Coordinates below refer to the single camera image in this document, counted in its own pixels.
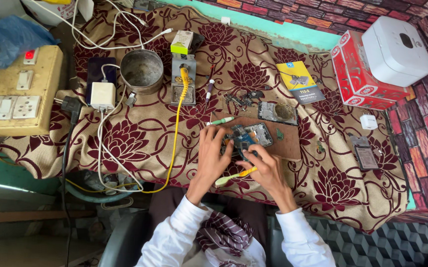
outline hand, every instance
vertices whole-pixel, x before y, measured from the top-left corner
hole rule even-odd
[[[218,125],[208,125],[199,132],[197,173],[191,180],[186,193],[186,198],[195,205],[199,205],[201,198],[231,163],[234,150],[232,140],[227,144],[224,155],[220,153],[222,138],[225,134],[232,134],[232,130]]]
[[[258,157],[252,154],[252,151],[256,151]],[[280,211],[284,214],[298,209],[291,188],[287,185],[285,177],[283,176],[281,158],[279,156],[270,155],[265,148],[259,144],[249,146],[249,150],[243,150],[242,153],[258,169],[258,171],[252,172],[250,177],[270,193],[280,208]],[[247,161],[237,161],[235,164],[244,167],[246,170],[253,167],[252,164]]]

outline black power cable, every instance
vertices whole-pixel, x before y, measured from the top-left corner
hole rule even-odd
[[[71,113],[71,128],[69,128],[69,132],[67,133],[66,142],[64,145],[64,153],[63,153],[63,165],[62,165],[62,191],[61,191],[61,198],[62,198],[62,206],[64,213],[66,215],[67,224],[69,227],[69,235],[67,236],[67,245],[66,245],[66,258],[64,266],[69,266],[69,248],[71,246],[71,236],[72,236],[72,225],[71,225],[71,217],[69,215],[69,212],[67,211],[67,206],[65,202],[65,170],[67,166],[67,157],[69,153],[69,142],[71,141],[71,135],[72,131],[74,130],[75,125],[77,124],[77,121],[79,120],[79,115],[81,113],[82,104],[77,100],[77,98],[66,96],[64,100],[61,103],[61,109],[64,111],[69,111]]]

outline man's left hand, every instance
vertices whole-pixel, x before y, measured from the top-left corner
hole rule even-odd
[[[232,140],[227,144],[224,155],[220,154],[222,138],[226,134],[232,134],[232,130],[218,125],[208,125],[199,132],[197,173],[186,193],[186,198],[195,205],[199,205],[201,198],[231,163]]]

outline purple screwdriver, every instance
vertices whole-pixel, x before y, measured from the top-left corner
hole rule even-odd
[[[207,87],[207,94],[206,94],[206,106],[204,107],[204,113],[207,109],[207,103],[209,103],[209,98],[211,97],[211,91],[213,89],[214,80],[209,80],[209,86]]]

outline metal bucket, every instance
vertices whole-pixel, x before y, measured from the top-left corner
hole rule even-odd
[[[137,94],[156,93],[163,83],[163,61],[158,54],[146,50],[132,50],[120,63],[123,82]]]

